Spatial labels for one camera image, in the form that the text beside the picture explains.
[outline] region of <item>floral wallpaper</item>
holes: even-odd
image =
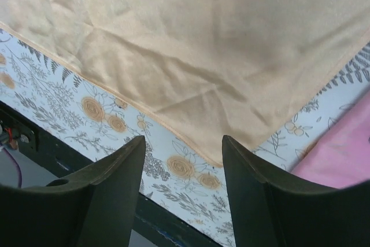
[[[370,45],[253,152],[290,170],[368,89]],[[224,170],[151,118],[0,30],[1,101],[96,161],[146,137],[140,192],[222,246],[235,247]]]

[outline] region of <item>black plastic part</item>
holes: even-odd
[[[140,136],[45,187],[0,185],[1,246],[128,247],[144,159]]]
[[[24,146],[20,148],[20,152],[55,176],[61,178],[92,163],[78,151],[0,101],[0,116],[4,115],[3,112],[32,127],[38,136],[38,151]],[[221,247],[143,194],[139,194],[133,229],[158,247]]]
[[[237,247],[370,246],[370,181],[341,190],[318,185],[229,136],[223,163]]]

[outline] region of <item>fabric fold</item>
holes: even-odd
[[[370,40],[370,0],[0,0],[0,28],[222,166]]]

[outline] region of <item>orange flower print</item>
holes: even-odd
[[[138,116],[138,127],[142,130],[146,129],[146,123],[144,121],[144,118],[142,116]]]
[[[126,130],[125,122],[117,116],[109,116],[108,125],[117,132],[124,132]]]
[[[216,176],[208,174],[202,174],[198,177],[198,182],[208,189],[217,189],[220,187],[221,182]]]
[[[102,105],[94,98],[85,97],[81,100],[83,112],[93,121],[102,121],[105,117],[105,111]]]
[[[0,66],[6,65],[6,59],[5,56],[0,53]]]
[[[289,134],[294,134],[296,136],[302,136],[305,134],[307,137],[309,137],[306,130],[310,130],[312,127],[303,127],[303,126],[296,126],[295,123],[292,121],[287,122],[285,125],[285,129]]]
[[[5,84],[6,87],[10,89],[14,89],[16,87],[16,84],[14,83],[12,77],[7,73],[2,72],[0,74],[0,80]]]
[[[152,127],[153,125],[151,123],[149,123],[148,121],[146,121],[144,119],[145,115],[144,114],[140,114],[138,115],[137,119],[138,119],[138,127],[141,129],[141,130],[145,130],[146,132],[149,132],[147,130],[147,128],[149,127]]]
[[[189,179],[195,173],[194,165],[182,156],[171,156],[167,166],[171,173],[182,179]]]
[[[122,109],[126,109],[127,108],[127,103],[120,100],[119,98],[116,98],[114,100],[114,103],[119,107],[119,108],[122,108]]]

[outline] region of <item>pink cloth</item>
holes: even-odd
[[[292,174],[334,188],[370,179],[370,92],[318,141]]]

